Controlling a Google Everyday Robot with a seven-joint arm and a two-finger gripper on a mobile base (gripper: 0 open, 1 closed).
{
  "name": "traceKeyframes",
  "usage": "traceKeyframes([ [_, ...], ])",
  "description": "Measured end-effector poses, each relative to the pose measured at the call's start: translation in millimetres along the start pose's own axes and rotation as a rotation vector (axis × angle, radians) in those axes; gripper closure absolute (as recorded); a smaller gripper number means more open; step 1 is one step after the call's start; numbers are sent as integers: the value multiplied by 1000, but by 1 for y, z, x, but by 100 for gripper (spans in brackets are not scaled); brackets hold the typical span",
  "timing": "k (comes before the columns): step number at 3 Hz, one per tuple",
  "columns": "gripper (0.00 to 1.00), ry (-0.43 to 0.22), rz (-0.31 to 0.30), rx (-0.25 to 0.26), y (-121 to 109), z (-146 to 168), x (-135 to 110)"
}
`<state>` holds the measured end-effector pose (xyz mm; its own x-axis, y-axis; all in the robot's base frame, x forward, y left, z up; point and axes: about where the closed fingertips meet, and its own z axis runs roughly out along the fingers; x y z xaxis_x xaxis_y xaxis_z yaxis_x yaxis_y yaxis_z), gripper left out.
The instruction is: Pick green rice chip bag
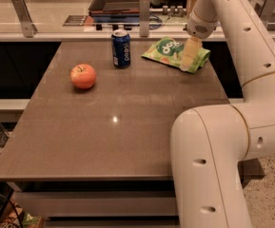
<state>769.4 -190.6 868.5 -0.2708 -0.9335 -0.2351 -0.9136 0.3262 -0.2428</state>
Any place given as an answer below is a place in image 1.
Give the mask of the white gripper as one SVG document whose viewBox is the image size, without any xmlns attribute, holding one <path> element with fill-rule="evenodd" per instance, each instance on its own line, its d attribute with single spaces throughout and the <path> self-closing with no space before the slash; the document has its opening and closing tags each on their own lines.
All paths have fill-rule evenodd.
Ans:
<svg viewBox="0 0 275 228">
<path fill-rule="evenodd" d="M 199 49 L 203 46 L 201 39 L 209 37 L 216 29 L 217 24 L 217 21 L 207 22 L 199 18 L 194 11 L 188 16 L 186 30 L 191 37 L 187 39 L 184 46 L 180 65 L 182 71 L 190 68 L 195 57 L 198 55 Z"/>
</svg>

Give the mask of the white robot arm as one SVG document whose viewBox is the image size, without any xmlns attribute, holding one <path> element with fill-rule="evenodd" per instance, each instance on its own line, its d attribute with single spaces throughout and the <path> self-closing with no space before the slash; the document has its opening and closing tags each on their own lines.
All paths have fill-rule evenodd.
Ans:
<svg viewBox="0 0 275 228">
<path fill-rule="evenodd" d="M 170 157 L 181 228 L 252 228 L 238 163 L 275 152 L 275 42 L 247 0 L 197 0 L 187 31 L 221 25 L 244 99 L 191 108 Z"/>
</svg>

